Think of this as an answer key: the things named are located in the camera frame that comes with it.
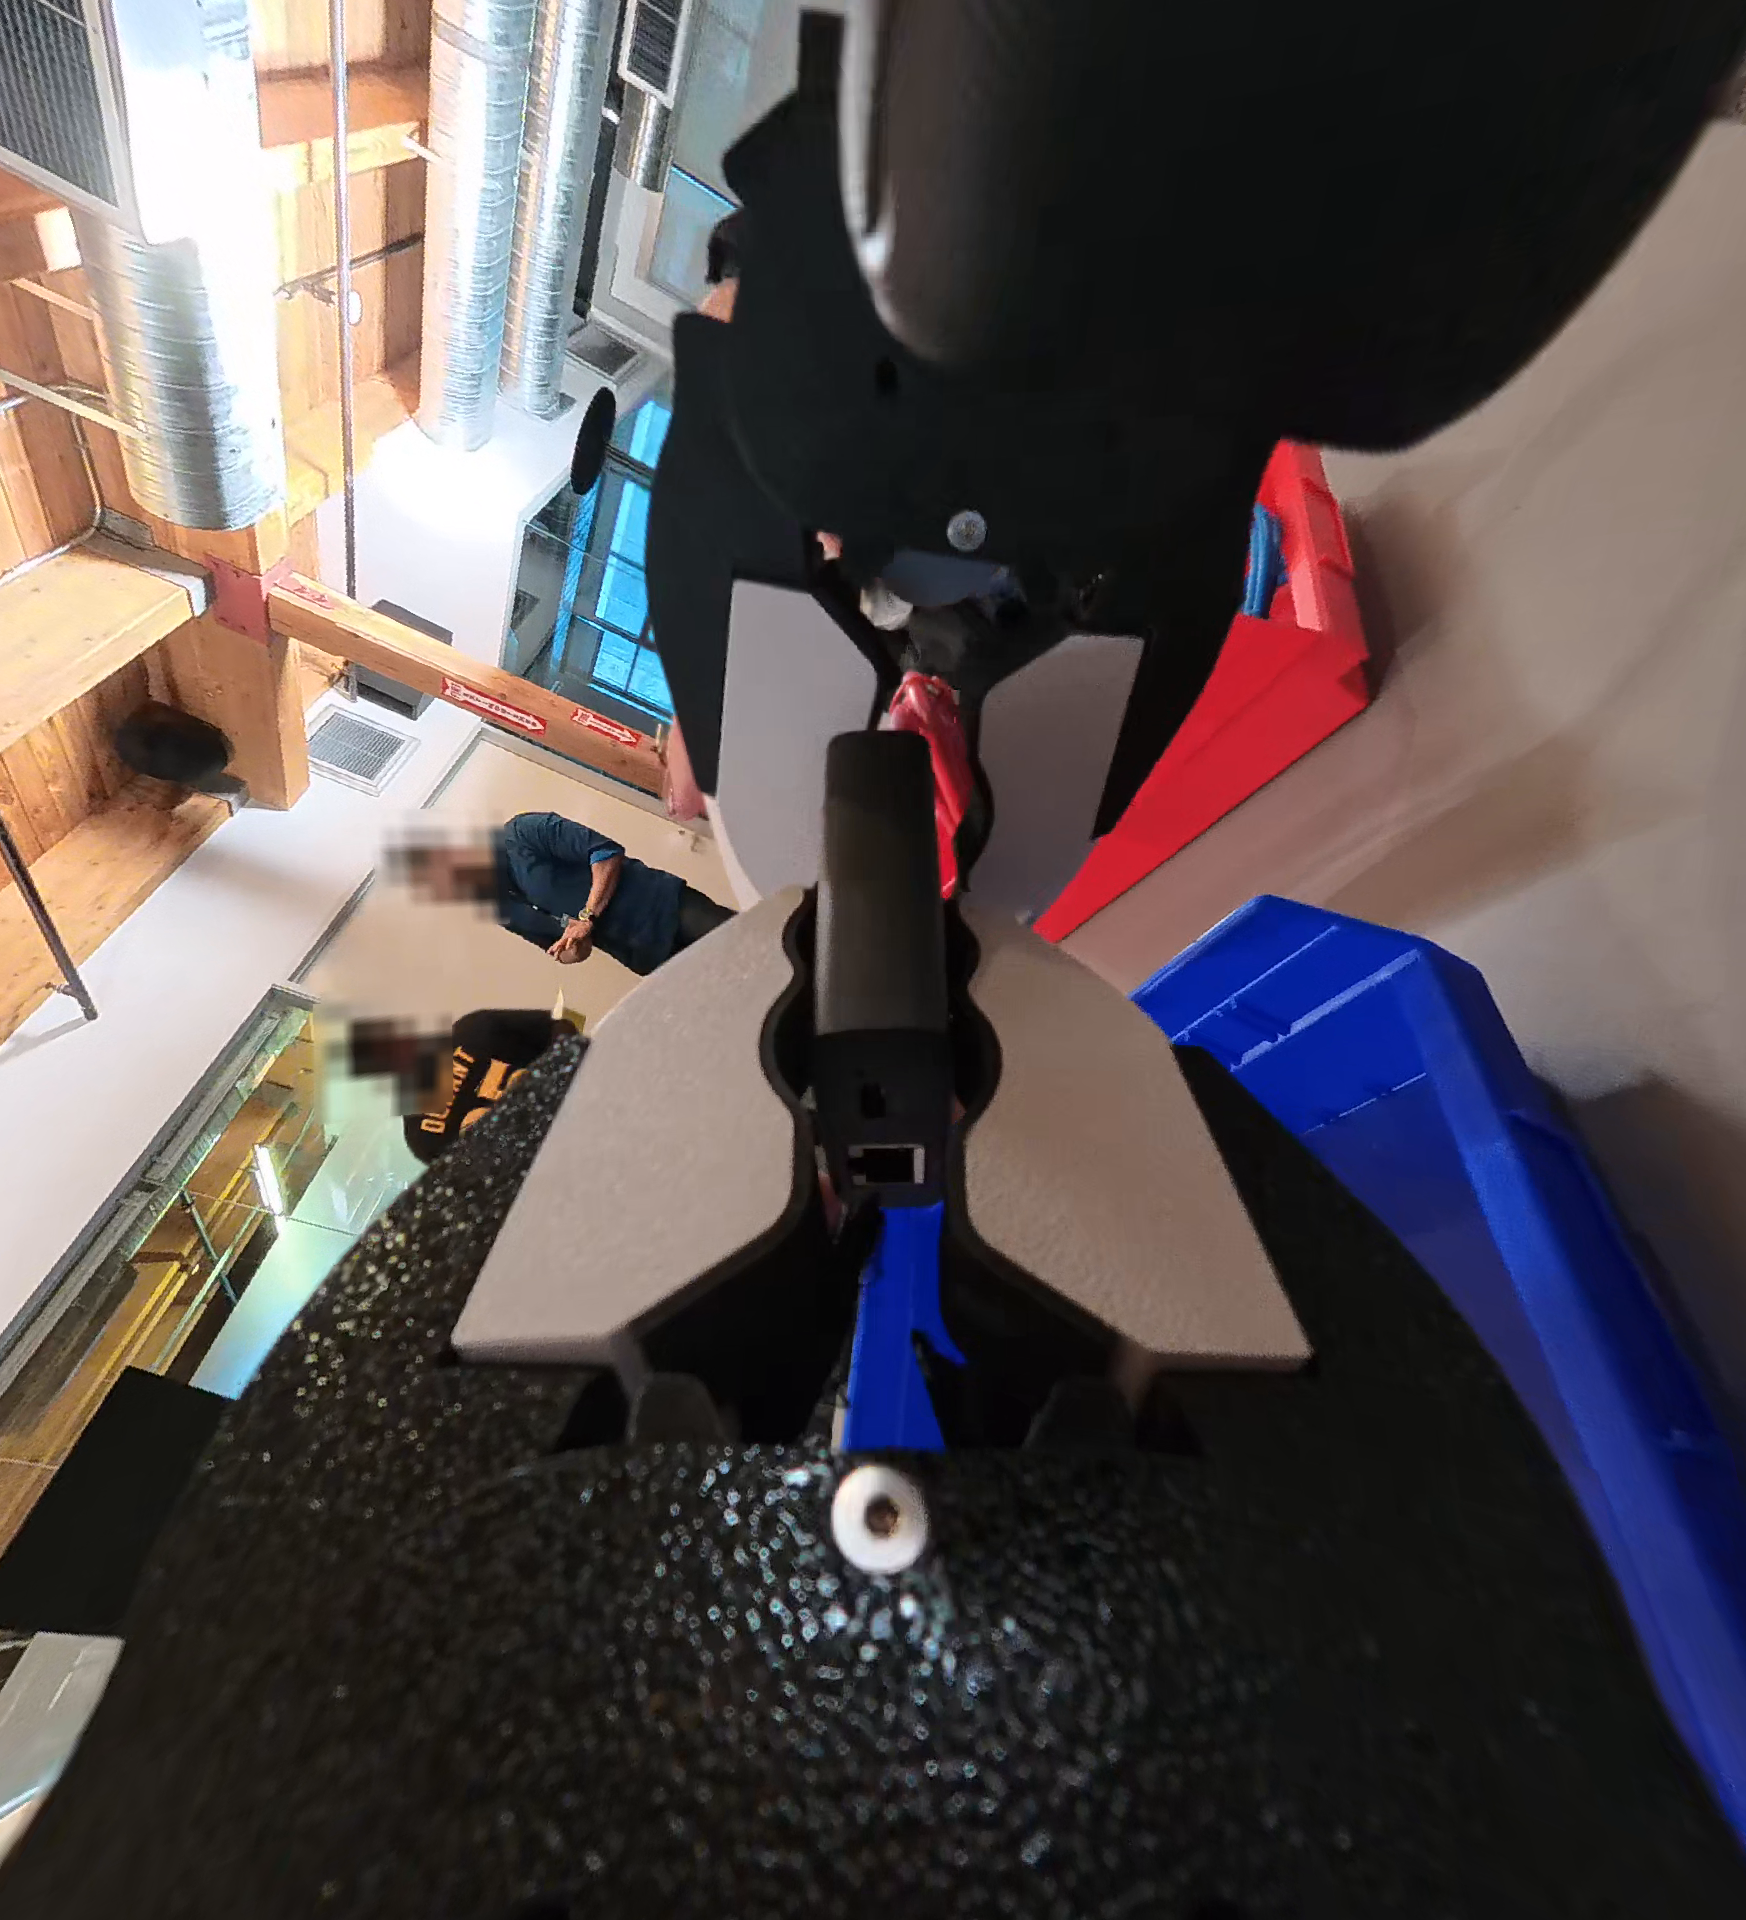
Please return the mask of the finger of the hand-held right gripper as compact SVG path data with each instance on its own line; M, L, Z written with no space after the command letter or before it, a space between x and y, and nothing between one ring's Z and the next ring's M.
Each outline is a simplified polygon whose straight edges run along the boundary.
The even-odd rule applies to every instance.
M966 892L980 907L1031 926L1078 875L1142 655L1140 638L1068 634L965 668L981 801Z
M818 881L826 748L876 693L876 665L810 594L733 586L713 835L745 909Z

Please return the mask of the black speaker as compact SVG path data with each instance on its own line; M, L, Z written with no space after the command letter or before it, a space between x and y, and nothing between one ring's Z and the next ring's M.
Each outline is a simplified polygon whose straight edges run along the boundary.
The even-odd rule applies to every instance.
M111 732L118 761L144 779L239 807L247 785L230 771L233 746L216 724L163 699L130 708Z

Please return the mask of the small duct vent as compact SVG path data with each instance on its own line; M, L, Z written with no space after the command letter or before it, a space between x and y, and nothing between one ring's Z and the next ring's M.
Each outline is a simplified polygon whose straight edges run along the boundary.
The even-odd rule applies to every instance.
M691 2L626 2L618 44L621 85L674 108L691 43Z

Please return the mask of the duct vent grille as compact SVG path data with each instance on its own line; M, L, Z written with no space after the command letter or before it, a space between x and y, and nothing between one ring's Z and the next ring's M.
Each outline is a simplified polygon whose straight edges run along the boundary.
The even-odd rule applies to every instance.
M0 166L95 218L134 222L103 7L0 2Z

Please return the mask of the black network switch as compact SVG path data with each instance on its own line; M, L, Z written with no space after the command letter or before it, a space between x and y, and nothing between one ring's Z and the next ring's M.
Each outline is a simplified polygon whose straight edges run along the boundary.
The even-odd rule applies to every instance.
M906 732L832 738L812 923L816 1125L851 1208L932 1208L953 1131L953 1007L932 764Z

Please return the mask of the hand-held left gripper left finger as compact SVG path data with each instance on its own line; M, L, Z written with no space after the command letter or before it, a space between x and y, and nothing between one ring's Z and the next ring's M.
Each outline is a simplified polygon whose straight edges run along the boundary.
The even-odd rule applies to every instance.
M452 1327L459 1361L828 1377L812 1119L770 1045L808 904L783 886L602 1018Z

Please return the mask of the blue plastic bin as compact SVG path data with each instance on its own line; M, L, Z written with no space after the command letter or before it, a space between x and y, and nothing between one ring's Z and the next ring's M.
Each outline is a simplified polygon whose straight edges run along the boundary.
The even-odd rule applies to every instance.
M1746 1844L1746 1479L1484 975L1424 937L1256 897L1133 1001L1381 1219L1497 1361Z

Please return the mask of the large silver duct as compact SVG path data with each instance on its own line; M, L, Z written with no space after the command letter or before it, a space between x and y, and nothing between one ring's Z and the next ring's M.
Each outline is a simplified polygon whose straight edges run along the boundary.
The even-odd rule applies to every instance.
M130 492L186 531L284 503L274 188L247 4L99 4L118 206L72 214Z

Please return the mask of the grey desk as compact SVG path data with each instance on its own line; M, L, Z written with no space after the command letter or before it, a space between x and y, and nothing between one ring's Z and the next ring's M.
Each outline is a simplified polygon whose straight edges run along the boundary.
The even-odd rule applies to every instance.
M1502 395L1328 469L1370 706L1064 944L1134 987L1277 893L1472 963L1746 1454L1746 125Z

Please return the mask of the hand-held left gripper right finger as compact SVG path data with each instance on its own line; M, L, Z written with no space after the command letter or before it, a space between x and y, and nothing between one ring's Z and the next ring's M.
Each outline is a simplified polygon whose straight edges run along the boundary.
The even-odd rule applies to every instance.
M1110 1335L1113 1373L1284 1372L1312 1347L1176 1048L1113 985L1002 909L961 909L1000 1047L965 1129L965 1211Z

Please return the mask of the wall vent grille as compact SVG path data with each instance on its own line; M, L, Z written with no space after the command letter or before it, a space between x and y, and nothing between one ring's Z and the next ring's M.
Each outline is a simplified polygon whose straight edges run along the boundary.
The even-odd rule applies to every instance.
M394 728L347 702L310 713L306 755L310 774L364 796L379 796L419 748L408 728Z

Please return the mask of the dark panel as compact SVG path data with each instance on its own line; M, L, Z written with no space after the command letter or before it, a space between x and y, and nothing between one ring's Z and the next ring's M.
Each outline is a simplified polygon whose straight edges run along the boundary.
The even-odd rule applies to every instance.
M151 1551L229 1408L188 1381L126 1368L0 1553L0 1634L123 1637Z

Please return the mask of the red plastic bin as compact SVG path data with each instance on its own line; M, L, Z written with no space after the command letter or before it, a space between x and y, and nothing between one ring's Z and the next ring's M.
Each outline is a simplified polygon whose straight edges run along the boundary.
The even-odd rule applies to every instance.
M1198 705L1122 819L1036 929L1051 942L1123 897L1370 702L1339 503L1317 446L1280 442L1258 489L1243 598Z

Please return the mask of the blue-lit window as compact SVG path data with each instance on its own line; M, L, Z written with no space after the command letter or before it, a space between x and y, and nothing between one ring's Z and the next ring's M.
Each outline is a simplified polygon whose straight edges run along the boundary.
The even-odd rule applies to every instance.
M565 548L551 684L571 699L626 708L628 726L674 718L646 583L652 477L668 427L668 395L644 399L615 425L598 485L589 494L565 487L548 521Z

